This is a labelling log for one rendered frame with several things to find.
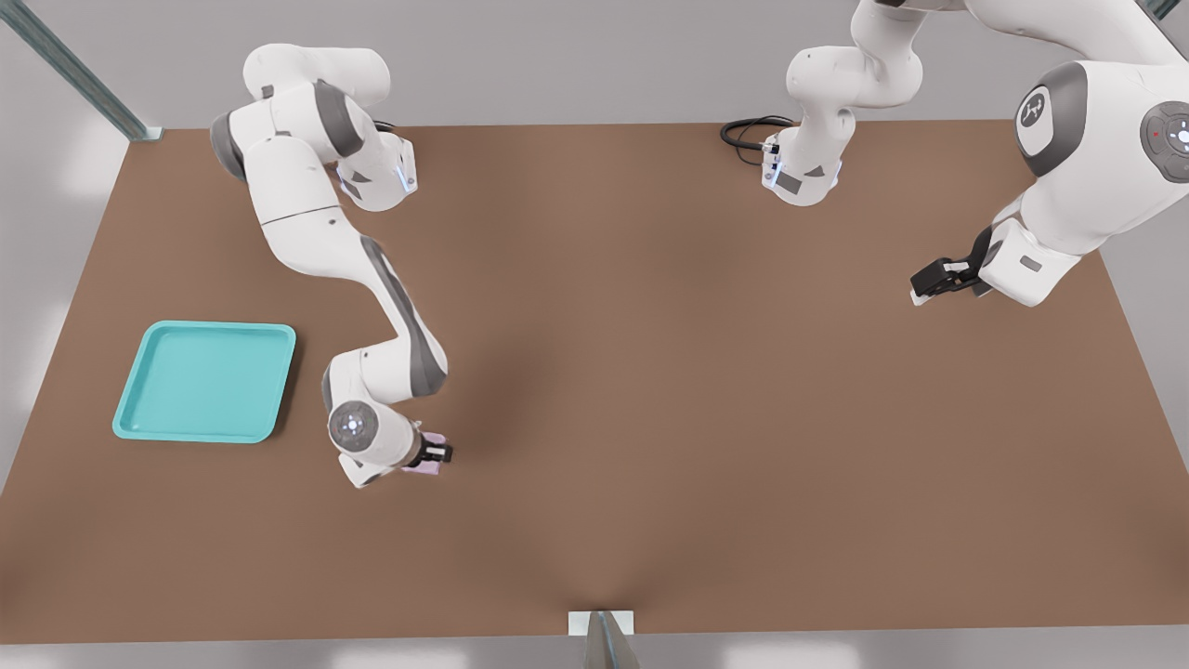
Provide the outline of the pale lilac phone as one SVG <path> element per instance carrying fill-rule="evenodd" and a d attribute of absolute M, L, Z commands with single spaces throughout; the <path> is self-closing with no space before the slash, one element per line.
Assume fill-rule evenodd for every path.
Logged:
<path fill-rule="evenodd" d="M 441 466 L 449 463 L 453 448 L 449 441 L 438 433 L 420 433 L 419 437 L 419 453 L 402 471 L 436 476 Z"/>

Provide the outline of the pale blue-green tray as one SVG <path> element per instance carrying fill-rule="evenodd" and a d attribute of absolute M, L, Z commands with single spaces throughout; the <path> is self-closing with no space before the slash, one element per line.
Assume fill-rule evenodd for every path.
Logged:
<path fill-rule="evenodd" d="M 285 323 L 155 322 L 111 429 L 119 438 L 260 443 L 276 427 L 294 347 Z"/>

